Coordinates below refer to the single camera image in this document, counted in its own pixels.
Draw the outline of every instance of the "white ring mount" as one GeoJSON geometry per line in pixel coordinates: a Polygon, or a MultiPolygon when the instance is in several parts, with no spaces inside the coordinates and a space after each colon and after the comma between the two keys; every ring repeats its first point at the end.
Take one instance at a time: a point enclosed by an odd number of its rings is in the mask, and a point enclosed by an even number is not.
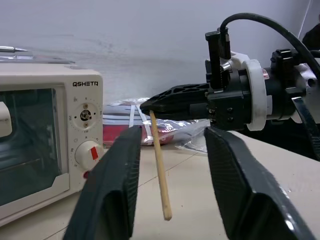
{"type": "Polygon", "coordinates": [[[251,123],[250,131],[264,129],[267,120],[267,91],[264,74],[258,60],[245,60],[242,65],[248,74],[251,90],[251,123]]]}

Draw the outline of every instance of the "black cable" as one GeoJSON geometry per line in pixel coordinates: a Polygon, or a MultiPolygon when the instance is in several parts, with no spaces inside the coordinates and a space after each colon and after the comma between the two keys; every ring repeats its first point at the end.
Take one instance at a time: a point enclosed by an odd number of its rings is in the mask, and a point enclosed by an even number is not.
{"type": "Polygon", "coordinates": [[[280,33],[285,39],[287,39],[292,44],[292,46],[297,50],[302,59],[309,65],[310,69],[312,70],[318,81],[320,81],[320,65],[318,64],[314,56],[311,54],[311,52],[307,49],[307,47],[295,35],[293,35],[291,32],[285,29],[282,25],[268,17],[249,12],[231,15],[222,22],[220,26],[221,35],[225,35],[224,33],[226,32],[226,26],[228,23],[240,19],[251,20],[267,25],[270,28],[276,30],[278,33],[280,33]]]}
{"type": "Polygon", "coordinates": [[[312,54],[312,56],[316,59],[320,59],[320,51],[318,50],[311,50],[310,53],[312,54]]]}

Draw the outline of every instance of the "oven control knob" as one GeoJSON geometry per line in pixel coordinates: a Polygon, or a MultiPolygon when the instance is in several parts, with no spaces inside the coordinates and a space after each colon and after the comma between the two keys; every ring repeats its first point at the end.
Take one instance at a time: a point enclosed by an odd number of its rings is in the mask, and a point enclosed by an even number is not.
{"type": "Polygon", "coordinates": [[[91,170],[104,154],[104,149],[95,141],[85,141],[75,151],[76,162],[84,169],[91,170]]]}

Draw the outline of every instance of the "table surface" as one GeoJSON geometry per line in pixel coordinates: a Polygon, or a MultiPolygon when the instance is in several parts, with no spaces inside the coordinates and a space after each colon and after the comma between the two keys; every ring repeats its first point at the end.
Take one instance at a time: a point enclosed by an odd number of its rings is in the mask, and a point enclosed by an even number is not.
{"type": "MultiPolygon", "coordinates": [[[[253,156],[264,165],[320,239],[320,163],[239,133],[253,156]]],[[[228,239],[213,191],[206,156],[165,146],[163,159],[173,217],[164,221],[155,153],[143,147],[133,240],[228,239]]],[[[0,227],[3,240],[61,240],[79,193],[0,227]]]]}

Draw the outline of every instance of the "plastic bag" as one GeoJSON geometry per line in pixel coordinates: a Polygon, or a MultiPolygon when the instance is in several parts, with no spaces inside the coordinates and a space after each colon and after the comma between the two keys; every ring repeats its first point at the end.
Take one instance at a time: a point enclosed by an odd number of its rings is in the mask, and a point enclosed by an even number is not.
{"type": "Polygon", "coordinates": [[[195,153],[207,155],[208,152],[204,131],[206,127],[210,126],[210,122],[205,121],[205,123],[206,124],[202,124],[201,127],[198,128],[197,132],[194,132],[192,137],[178,142],[175,146],[178,149],[188,150],[195,153]]]}
{"type": "MultiPolygon", "coordinates": [[[[111,146],[120,133],[132,126],[142,126],[142,145],[152,145],[153,135],[150,117],[143,114],[140,105],[148,98],[116,101],[103,106],[103,144],[111,146]]],[[[157,119],[157,128],[162,145],[185,141],[203,129],[205,120],[173,121],[157,119]]]]}

